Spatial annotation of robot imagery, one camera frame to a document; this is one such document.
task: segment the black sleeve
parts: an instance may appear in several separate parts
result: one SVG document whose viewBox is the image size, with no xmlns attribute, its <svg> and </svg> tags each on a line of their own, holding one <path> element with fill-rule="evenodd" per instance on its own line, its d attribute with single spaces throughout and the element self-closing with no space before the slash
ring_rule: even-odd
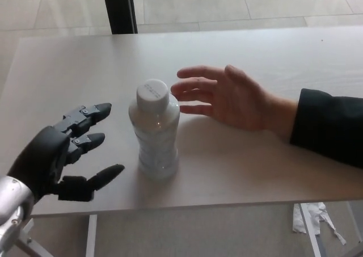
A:
<svg viewBox="0 0 363 257">
<path fill-rule="evenodd" d="M 302 89 L 290 143 L 363 168 L 363 99 Z"/>
</svg>

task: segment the floor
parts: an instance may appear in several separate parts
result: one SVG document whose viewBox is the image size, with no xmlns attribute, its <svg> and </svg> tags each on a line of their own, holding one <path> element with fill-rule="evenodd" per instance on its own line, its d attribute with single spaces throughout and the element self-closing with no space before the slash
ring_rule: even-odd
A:
<svg viewBox="0 0 363 257">
<path fill-rule="evenodd" d="M 134 4 L 140 33 L 363 24 L 362 0 L 134 0 Z M 110 33 L 104 0 L 0 0 L 0 90 L 21 37 Z M 363 210 L 361 202 L 352 205 L 356 214 Z M 342 246 L 325 225 L 321 237 L 327 256 L 340 256 L 358 243 L 356 230 L 346 202 L 327 207 L 348 244 Z M 32 236 L 55 256 L 83 256 L 87 224 L 82 216 L 36 219 Z M 292 233 L 292 205 L 102 215 L 95 254 L 312 255 L 307 236 Z M 25 255 L 13 249 L 10 256 Z"/>
</svg>

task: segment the robotic hand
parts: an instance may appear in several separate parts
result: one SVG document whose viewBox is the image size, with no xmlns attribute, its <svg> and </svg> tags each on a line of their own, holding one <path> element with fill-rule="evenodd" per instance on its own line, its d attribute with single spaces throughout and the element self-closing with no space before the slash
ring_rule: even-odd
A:
<svg viewBox="0 0 363 257">
<path fill-rule="evenodd" d="M 111 104 L 81 106 L 52 127 L 46 127 L 25 147 L 7 176 L 0 177 L 0 256 L 16 242 L 20 223 L 45 195 L 59 200 L 91 201 L 94 191 L 111 182 L 124 166 L 113 165 L 87 180 L 83 176 L 64 176 L 63 167 L 75 163 L 82 154 L 98 147 L 103 133 L 85 135 L 111 112 Z"/>
</svg>

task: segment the white table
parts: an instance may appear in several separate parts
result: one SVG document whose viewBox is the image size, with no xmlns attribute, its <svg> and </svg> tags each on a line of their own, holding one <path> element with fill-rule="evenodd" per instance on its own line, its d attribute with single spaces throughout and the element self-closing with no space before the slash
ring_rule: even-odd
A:
<svg viewBox="0 0 363 257">
<path fill-rule="evenodd" d="M 25 39 L 0 100 L 0 163 L 11 162 L 44 126 L 79 105 L 113 104 L 91 132 L 104 144 L 65 175 L 87 178 L 122 163 L 125 171 L 90 203 L 43 198 L 33 216 L 98 214 L 203 205 L 305 203 L 363 199 L 363 171 L 247 133 L 206 117 L 180 118 L 180 169 L 154 183 L 137 170 L 138 143 L 128 117 L 148 78 L 171 86 L 191 65 L 243 68 L 268 90 L 298 99 L 303 87 L 363 97 L 363 28 L 295 28 Z"/>
</svg>

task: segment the water bottle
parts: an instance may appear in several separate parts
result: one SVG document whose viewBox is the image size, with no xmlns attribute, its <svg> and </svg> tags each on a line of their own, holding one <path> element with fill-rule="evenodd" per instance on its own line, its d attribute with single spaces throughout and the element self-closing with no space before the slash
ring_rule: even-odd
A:
<svg viewBox="0 0 363 257">
<path fill-rule="evenodd" d="M 178 169 L 175 139 L 180 111 L 166 84 L 150 79 L 138 86 L 129 116 L 140 144 L 141 170 L 156 180 L 173 175 Z"/>
</svg>

